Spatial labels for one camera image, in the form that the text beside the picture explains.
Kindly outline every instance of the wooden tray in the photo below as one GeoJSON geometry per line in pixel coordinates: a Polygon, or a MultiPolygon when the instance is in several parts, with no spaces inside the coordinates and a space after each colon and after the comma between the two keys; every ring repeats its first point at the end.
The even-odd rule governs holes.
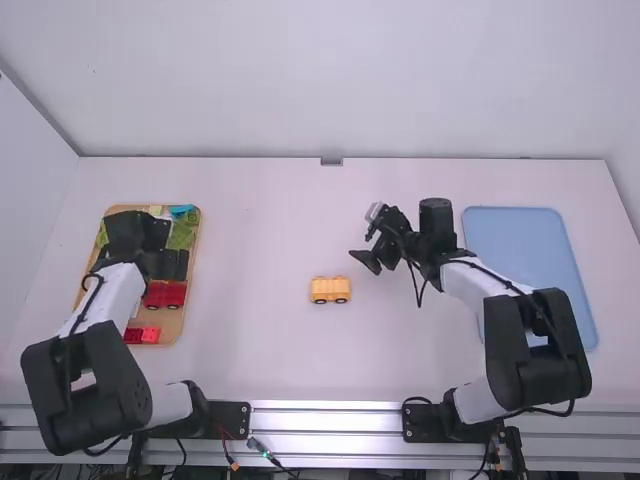
{"type": "MultiPolygon", "coordinates": [[[[163,205],[163,214],[168,212],[168,207],[173,205],[163,205]]],[[[114,213],[124,212],[126,210],[142,210],[144,212],[149,212],[150,205],[114,205],[109,208],[106,212],[104,212],[103,217],[107,215],[112,215],[114,213]]],[[[182,333],[182,326],[184,324],[184,315],[187,308],[187,304],[189,301],[189,290],[191,288],[191,273],[193,272],[193,265],[196,257],[196,245],[198,242],[198,230],[200,225],[202,225],[202,212],[198,207],[196,207],[196,212],[198,214],[198,225],[191,227],[194,233],[194,239],[189,248],[189,267],[187,270],[187,293],[185,296],[184,306],[178,308],[176,310],[171,310],[168,308],[160,308],[158,310],[149,310],[140,303],[140,307],[138,308],[138,312],[134,318],[129,320],[129,327],[141,328],[141,327],[160,327],[162,328],[162,332],[160,333],[160,339],[155,345],[172,345],[176,342],[180,334],[182,333]]],[[[96,245],[96,242],[93,243],[93,250],[89,255],[89,260],[87,262],[87,268],[85,269],[85,274],[89,273],[89,269],[93,266],[96,259],[98,258],[98,254],[100,253],[100,249],[96,245]]],[[[84,295],[84,291],[82,288],[78,289],[78,294],[76,295],[76,301],[74,303],[73,309],[75,310],[82,300],[82,296],[84,295]]]]}

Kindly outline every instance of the connector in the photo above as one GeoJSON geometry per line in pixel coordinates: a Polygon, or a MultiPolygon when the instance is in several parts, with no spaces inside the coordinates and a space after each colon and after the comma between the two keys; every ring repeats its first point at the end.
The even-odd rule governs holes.
{"type": "Polygon", "coordinates": [[[255,437],[249,437],[247,439],[247,448],[250,450],[257,450],[262,454],[264,458],[268,458],[269,460],[273,458],[273,455],[271,455],[271,452],[269,451],[269,449],[265,447],[264,444],[255,437]]]}

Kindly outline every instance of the white table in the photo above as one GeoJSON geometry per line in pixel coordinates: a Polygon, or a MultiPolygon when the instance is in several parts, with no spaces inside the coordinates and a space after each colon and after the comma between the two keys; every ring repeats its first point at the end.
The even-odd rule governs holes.
{"type": "MultiPolygon", "coordinates": [[[[470,205],[548,206],[563,216],[600,334],[588,355],[593,393],[578,402],[592,413],[519,419],[525,455],[532,469],[640,470],[633,414],[640,412],[640,369],[633,366],[640,246],[602,161],[345,159],[342,167],[323,167],[309,158],[83,159],[6,347],[0,401],[27,402],[20,353],[68,317],[101,214],[116,203],[194,203],[203,223],[182,337],[169,348],[135,349],[151,381],[191,378],[210,398],[253,400],[265,408],[254,415],[254,430],[291,465],[477,468],[479,446],[404,444],[394,412],[409,395],[439,399],[482,374],[471,312],[431,288],[418,310],[406,268],[375,277],[347,254],[365,246],[363,215],[372,201],[398,205],[417,227],[419,200],[436,196],[452,200],[461,243],[460,213],[470,205]],[[311,304],[310,279],[336,274],[351,277],[352,302],[311,304]],[[621,429],[633,437],[612,440],[621,429]],[[327,440],[317,432],[350,435],[327,440]],[[576,432],[611,438],[594,440],[593,451],[584,443],[591,439],[581,448],[569,437],[558,443],[558,435],[576,432]],[[603,447],[605,440],[616,443],[603,447]],[[574,465],[587,457],[605,460],[574,465]]],[[[0,418],[16,418],[10,425],[34,424],[23,407],[7,411],[0,418]]],[[[11,448],[0,443],[10,450],[0,460],[42,449],[33,430],[5,437],[11,448]]],[[[170,462],[163,451],[179,460],[171,442],[152,447],[151,460],[170,462]]],[[[112,455],[125,456],[126,448],[112,455]]],[[[215,442],[190,448],[190,461],[224,463],[215,442]]],[[[243,460],[260,463],[248,453],[243,460]]]]}

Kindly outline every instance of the cable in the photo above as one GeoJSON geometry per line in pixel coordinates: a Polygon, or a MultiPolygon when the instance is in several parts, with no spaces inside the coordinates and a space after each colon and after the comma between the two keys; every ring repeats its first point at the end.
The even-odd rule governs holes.
{"type": "Polygon", "coordinates": [[[411,272],[411,280],[413,281],[413,290],[416,292],[416,303],[418,304],[418,308],[422,307],[422,297],[424,296],[424,289],[427,286],[427,281],[424,280],[422,282],[422,287],[420,287],[420,293],[418,293],[418,282],[416,282],[416,275],[413,273],[413,262],[407,260],[407,266],[409,267],[409,271],[411,272]]]}
{"type": "Polygon", "coordinates": [[[89,450],[88,448],[83,448],[82,452],[85,455],[89,455],[90,457],[99,457],[100,455],[104,455],[105,453],[107,453],[109,450],[115,447],[120,440],[124,440],[125,438],[127,438],[127,435],[123,433],[122,435],[118,435],[109,445],[104,447],[102,450],[94,452],[93,450],[89,450]]]}
{"type": "Polygon", "coordinates": [[[427,397],[409,397],[404,402],[402,402],[402,409],[403,410],[404,410],[404,407],[409,402],[422,402],[422,403],[428,403],[429,405],[433,405],[433,402],[431,400],[429,400],[427,397]]]}
{"type": "Polygon", "coordinates": [[[238,465],[237,462],[233,459],[233,457],[229,455],[229,450],[227,449],[227,441],[224,438],[225,432],[227,431],[224,428],[222,428],[221,425],[218,425],[218,430],[220,431],[220,439],[222,440],[222,449],[224,450],[224,458],[227,459],[227,462],[229,463],[229,468],[231,468],[231,470],[233,470],[234,472],[237,472],[238,469],[240,468],[240,465],[238,465]]]}
{"type": "Polygon", "coordinates": [[[187,463],[187,451],[184,449],[184,445],[182,444],[182,441],[179,438],[176,438],[176,442],[178,443],[178,446],[180,447],[180,451],[182,452],[182,463],[180,464],[180,466],[184,467],[185,464],[187,463]]]}
{"type": "Polygon", "coordinates": [[[73,411],[73,404],[71,403],[71,338],[73,337],[73,334],[78,329],[78,326],[85,321],[85,317],[87,316],[87,312],[89,311],[91,304],[95,300],[96,295],[98,294],[98,292],[102,288],[102,285],[104,284],[104,277],[102,275],[98,275],[97,273],[87,273],[84,277],[82,277],[82,281],[80,282],[80,285],[82,286],[82,289],[85,292],[87,291],[87,287],[85,287],[85,281],[87,280],[87,278],[97,279],[98,285],[96,286],[95,290],[91,292],[91,295],[87,300],[87,303],[85,303],[84,307],[82,308],[82,311],[76,317],[75,322],[73,322],[73,325],[71,326],[71,330],[69,330],[69,335],[67,336],[67,340],[65,341],[64,374],[65,374],[65,385],[67,389],[66,391],[67,408],[70,411],[73,411]]]}
{"type": "MultiPolygon", "coordinates": [[[[542,308],[540,308],[540,306],[534,302],[529,295],[527,295],[526,293],[524,293],[521,289],[519,289],[518,287],[516,287],[513,282],[502,278],[500,275],[492,272],[491,270],[488,270],[484,267],[481,267],[480,265],[473,263],[473,262],[469,262],[467,260],[458,260],[458,259],[450,259],[447,260],[445,263],[460,263],[463,265],[467,265],[471,268],[475,268],[476,270],[481,271],[482,273],[490,276],[491,278],[493,278],[494,280],[497,280],[498,282],[502,283],[508,290],[512,290],[514,292],[516,292],[518,295],[520,295],[522,298],[525,299],[525,301],[529,304],[529,306],[531,306],[536,314],[542,318],[542,320],[544,321],[547,329],[549,330],[549,333],[551,334],[551,337],[553,337],[553,340],[556,342],[556,344],[558,345],[558,351],[560,352],[560,356],[562,357],[562,360],[565,364],[565,367],[567,369],[567,371],[569,371],[571,365],[569,364],[569,357],[567,357],[567,354],[564,350],[564,347],[562,345],[562,342],[560,341],[560,338],[558,337],[558,333],[556,332],[555,327],[553,326],[553,324],[551,323],[551,321],[549,320],[549,317],[547,317],[547,314],[544,312],[544,310],[542,310],[542,308]]],[[[564,412],[558,412],[555,410],[547,410],[546,408],[540,408],[540,407],[527,407],[527,408],[523,408],[520,409],[516,412],[510,413],[509,415],[504,416],[504,419],[507,418],[513,418],[513,417],[517,417],[518,415],[522,415],[523,413],[527,413],[527,412],[537,412],[537,413],[544,413],[547,415],[552,415],[554,417],[568,417],[569,415],[571,415],[573,413],[573,409],[575,407],[575,403],[576,403],[576,399],[575,398],[571,398],[569,400],[569,405],[567,407],[567,409],[564,412]]]]}
{"type": "Polygon", "coordinates": [[[489,440],[487,440],[487,443],[485,444],[484,447],[484,455],[482,456],[482,463],[480,464],[480,468],[478,468],[478,470],[476,470],[476,473],[474,473],[473,475],[471,475],[471,477],[469,478],[469,480],[475,480],[476,478],[478,478],[478,476],[482,473],[482,471],[484,470],[485,465],[487,464],[487,457],[489,456],[489,445],[491,444],[491,437],[489,437],[489,440]]]}

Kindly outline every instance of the black joint housing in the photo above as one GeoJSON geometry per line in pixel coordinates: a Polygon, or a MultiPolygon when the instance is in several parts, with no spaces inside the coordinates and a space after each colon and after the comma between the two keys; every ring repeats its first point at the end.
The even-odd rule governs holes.
{"type": "Polygon", "coordinates": [[[70,404],[63,354],[63,342],[69,339],[30,345],[20,358],[38,427],[54,455],[133,432],[144,427],[152,413],[149,385],[113,322],[99,323],[70,338],[73,377],[90,368],[96,381],[72,391],[70,404]]]}

